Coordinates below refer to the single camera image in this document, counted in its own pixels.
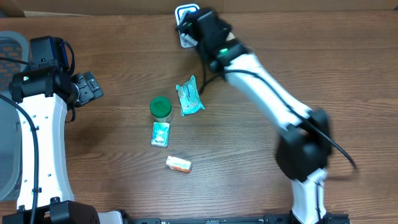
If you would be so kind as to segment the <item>beige plastic pouch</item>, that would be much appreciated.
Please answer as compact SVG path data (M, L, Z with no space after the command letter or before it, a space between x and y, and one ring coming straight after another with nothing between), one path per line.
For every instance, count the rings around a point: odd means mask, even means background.
M233 40L235 38L235 36L230 32L226 38L226 41L230 41Z

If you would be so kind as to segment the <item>orange white tissue pack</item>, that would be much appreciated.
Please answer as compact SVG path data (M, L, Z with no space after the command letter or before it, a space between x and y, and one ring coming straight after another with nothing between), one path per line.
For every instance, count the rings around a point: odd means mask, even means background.
M181 172L190 173L192 169L192 163L185 159L181 159L174 156L168 156L165 162L166 166L168 166L172 170L178 170Z

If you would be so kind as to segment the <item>blue Kleenex tissue pack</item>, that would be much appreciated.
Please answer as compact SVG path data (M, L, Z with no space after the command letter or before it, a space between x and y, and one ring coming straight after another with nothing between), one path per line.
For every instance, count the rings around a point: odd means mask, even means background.
M167 147L169 145L169 133L169 123L154 122L151 145L157 147Z

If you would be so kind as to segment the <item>green lid jar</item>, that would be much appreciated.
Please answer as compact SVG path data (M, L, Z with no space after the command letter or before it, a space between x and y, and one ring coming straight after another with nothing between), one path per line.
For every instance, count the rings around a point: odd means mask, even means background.
M173 119L173 108L170 100L156 96L150 103L150 112L156 122L169 123Z

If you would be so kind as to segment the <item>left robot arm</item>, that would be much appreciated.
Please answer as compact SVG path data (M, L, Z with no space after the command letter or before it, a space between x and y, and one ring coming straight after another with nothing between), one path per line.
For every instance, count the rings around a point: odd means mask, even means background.
M1 99L18 113L22 183L17 211L3 223L127 223L123 212L97 212L75 201L65 154L67 113L104 95L92 72L75 73L71 45L59 37L27 41L2 31L1 42L22 47L21 58L3 57L21 69L9 83L10 97Z

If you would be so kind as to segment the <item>teal tissue pack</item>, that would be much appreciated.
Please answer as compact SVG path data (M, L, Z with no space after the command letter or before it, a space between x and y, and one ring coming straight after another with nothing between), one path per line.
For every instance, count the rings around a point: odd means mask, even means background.
M194 75L192 75L183 85L176 85L175 89L180 101L182 116L194 114L205 109L205 106L200 99Z

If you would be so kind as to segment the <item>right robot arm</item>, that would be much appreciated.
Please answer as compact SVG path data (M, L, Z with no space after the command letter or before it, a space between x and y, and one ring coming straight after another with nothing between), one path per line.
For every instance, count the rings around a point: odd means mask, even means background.
M326 112L312 110L287 92L213 9L181 5L175 9L175 18L182 47L196 48L210 70L243 92L277 129L275 159L292 181L290 221L326 223L324 181L331 155Z

